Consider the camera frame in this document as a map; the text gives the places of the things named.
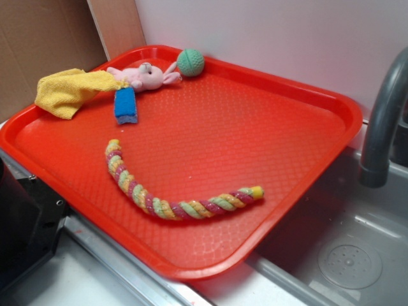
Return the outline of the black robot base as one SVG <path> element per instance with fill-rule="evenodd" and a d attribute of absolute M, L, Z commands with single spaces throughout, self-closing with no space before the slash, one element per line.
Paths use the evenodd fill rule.
<path fill-rule="evenodd" d="M 66 201 L 38 177 L 15 178 L 1 161 L 1 292 L 55 255 Z"/>

